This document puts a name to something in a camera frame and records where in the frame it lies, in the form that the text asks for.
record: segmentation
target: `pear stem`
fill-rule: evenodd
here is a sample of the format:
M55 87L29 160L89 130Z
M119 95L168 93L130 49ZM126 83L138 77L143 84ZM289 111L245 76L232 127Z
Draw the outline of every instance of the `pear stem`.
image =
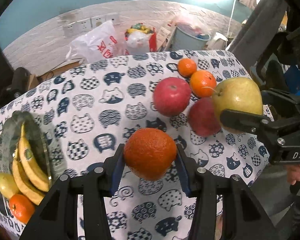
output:
M213 89L212 87L203 87L203 88L210 88L212 89L215 93L217 93L217 91L215 89Z

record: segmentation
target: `blue object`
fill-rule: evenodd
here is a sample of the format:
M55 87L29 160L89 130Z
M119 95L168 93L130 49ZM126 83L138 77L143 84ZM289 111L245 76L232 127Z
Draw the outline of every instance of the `blue object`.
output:
M291 65L284 73L289 92L300 96L300 70L296 65Z

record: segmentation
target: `table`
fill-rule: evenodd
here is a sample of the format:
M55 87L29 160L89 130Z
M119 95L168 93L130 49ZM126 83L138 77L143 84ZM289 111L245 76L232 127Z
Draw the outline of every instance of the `table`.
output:
M221 129L208 138L197 136L186 121L189 108L198 100L194 95L187 109L174 118L164 117L154 108L156 84L170 76L182 78L177 63L187 57L200 69L213 73L218 83L231 77L250 77L232 53L221 50L180 50L101 60L45 81L1 108L0 132L13 111L31 112L46 136L56 174L73 177L86 174L112 156L119 143L126 142L135 130L161 126L201 166L218 176L239 174L251 185L269 157L254 135L234 135ZM269 108L263 107L264 114L272 118ZM105 199L113 238L186 237L195 199L185 196L178 180L174 164L155 182L140 179L125 167L119 190ZM171 196L180 200L172 202ZM82 200L79 196L79 240L84 240ZM217 214L222 212L220 200L218 196ZM0 210L0 224L18 235L24 228L5 210Z

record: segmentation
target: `white cable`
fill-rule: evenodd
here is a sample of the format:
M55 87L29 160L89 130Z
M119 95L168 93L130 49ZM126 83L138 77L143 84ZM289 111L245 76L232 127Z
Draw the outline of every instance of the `white cable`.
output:
M228 31L227 31L227 40L226 40L226 47L227 48L227 44L228 44L228 35L229 35L229 30L230 30L230 24L231 24L231 20L232 20L232 16L233 16L233 11L234 11L234 5L235 5L236 0L233 1L233 5L232 5L232 11L231 11L231 16L230 16L230 20L229 20L229 26L228 26Z

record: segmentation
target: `person's hand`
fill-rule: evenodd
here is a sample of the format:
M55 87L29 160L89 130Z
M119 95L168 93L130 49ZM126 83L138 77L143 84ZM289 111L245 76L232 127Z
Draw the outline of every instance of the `person's hand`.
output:
M300 181L300 165L287 165L287 181L294 185Z

